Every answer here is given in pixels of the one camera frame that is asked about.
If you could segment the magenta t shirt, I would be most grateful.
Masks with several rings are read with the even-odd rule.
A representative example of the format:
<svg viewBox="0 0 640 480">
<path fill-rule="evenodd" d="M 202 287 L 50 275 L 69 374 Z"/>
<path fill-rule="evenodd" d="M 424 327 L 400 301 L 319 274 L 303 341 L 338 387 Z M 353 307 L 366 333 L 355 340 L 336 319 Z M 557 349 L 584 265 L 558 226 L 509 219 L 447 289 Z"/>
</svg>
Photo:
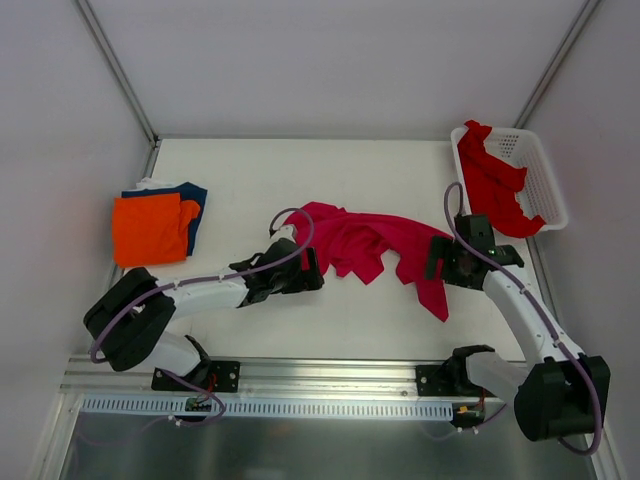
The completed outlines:
<svg viewBox="0 0 640 480">
<path fill-rule="evenodd" d="M 384 271 L 383 254 L 395 253 L 399 281 L 414 285 L 419 303 L 438 320 L 449 318 L 444 282 L 426 277 L 432 239 L 449 234 L 408 218 L 349 212 L 321 202 L 304 205 L 285 222 L 295 227 L 297 243 L 310 241 L 322 274 L 334 268 L 340 278 L 353 274 L 369 285 Z"/>
</svg>

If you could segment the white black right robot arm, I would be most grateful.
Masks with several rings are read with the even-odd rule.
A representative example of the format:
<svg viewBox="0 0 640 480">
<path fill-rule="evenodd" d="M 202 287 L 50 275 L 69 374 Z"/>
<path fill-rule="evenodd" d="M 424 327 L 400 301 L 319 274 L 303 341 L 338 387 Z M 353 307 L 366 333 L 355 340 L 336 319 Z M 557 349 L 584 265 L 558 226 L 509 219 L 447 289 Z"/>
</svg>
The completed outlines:
<svg viewBox="0 0 640 480">
<path fill-rule="evenodd" d="M 602 437 L 611 372 L 561 329 L 535 294 L 524 261 L 498 245 L 485 215 L 448 217 L 452 237 L 431 241 L 426 276 L 484 293 L 506 320 L 527 366 L 504 360 L 488 345 L 458 347 L 431 374 L 428 385 L 458 395 L 485 390 L 512 408 L 530 441 L 590 434 L 592 454 Z"/>
</svg>

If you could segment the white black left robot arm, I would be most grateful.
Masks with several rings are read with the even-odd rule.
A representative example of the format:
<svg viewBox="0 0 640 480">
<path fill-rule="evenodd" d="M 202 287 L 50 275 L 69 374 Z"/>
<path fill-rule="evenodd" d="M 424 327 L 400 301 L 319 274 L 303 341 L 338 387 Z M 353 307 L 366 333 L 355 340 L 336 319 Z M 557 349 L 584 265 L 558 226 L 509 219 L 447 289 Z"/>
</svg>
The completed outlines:
<svg viewBox="0 0 640 480">
<path fill-rule="evenodd" d="M 170 322 L 253 306 L 272 295 L 317 291 L 323 284 L 314 248 L 285 237 L 210 276 L 161 282 L 136 267 L 85 314 L 83 323 L 93 339 L 89 355 L 115 372 L 153 367 L 155 390 L 211 392 L 222 384 L 220 367 L 193 336 L 169 332 Z"/>
</svg>

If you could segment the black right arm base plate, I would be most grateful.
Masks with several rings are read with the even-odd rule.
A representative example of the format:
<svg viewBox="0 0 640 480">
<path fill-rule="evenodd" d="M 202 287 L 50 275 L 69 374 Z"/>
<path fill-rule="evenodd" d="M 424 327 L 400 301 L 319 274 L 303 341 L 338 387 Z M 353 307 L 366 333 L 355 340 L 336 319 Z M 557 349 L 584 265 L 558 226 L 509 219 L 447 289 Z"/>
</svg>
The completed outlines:
<svg viewBox="0 0 640 480">
<path fill-rule="evenodd" d="M 417 365 L 415 383 L 419 397 L 473 396 L 476 388 L 471 386 L 456 368 L 442 365 Z"/>
</svg>

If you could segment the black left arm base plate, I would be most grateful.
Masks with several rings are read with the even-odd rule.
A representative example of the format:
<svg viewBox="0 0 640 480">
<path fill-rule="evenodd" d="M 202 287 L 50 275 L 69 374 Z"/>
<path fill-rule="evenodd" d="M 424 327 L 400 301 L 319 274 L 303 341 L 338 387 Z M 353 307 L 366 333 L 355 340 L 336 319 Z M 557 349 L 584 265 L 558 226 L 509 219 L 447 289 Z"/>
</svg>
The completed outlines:
<svg viewBox="0 0 640 480">
<path fill-rule="evenodd" d="M 155 369 L 151 382 L 153 391 L 178 392 L 189 391 L 191 387 L 184 382 L 202 390 L 213 393 L 236 393 L 240 379 L 241 363 L 237 361 L 203 360 L 193 372 L 175 380 L 161 369 Z"/>
</svg>

